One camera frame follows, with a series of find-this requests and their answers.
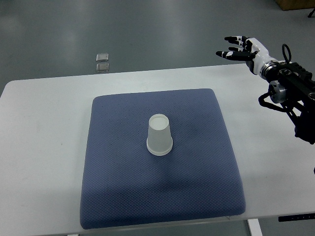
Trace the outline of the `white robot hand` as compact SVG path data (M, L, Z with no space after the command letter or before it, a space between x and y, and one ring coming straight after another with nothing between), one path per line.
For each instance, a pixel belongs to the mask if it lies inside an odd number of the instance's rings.
M252 59L246 62L254 75L265 76L267 69L278 64L278 60L269 55L269 51L256 38L246 36L227 36L228 42L239 42L235 47L229 47L229 52L217 51L216 55L224 59Z

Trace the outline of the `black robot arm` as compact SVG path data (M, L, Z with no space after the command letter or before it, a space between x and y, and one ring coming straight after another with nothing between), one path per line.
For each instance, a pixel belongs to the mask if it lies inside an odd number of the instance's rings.
M269 55L255 38L228 36L228 51L217 56L238 61L215 77L228 132L259 173L274 176L315 174L315 83L312 74L291 61L282 45L283 60Z

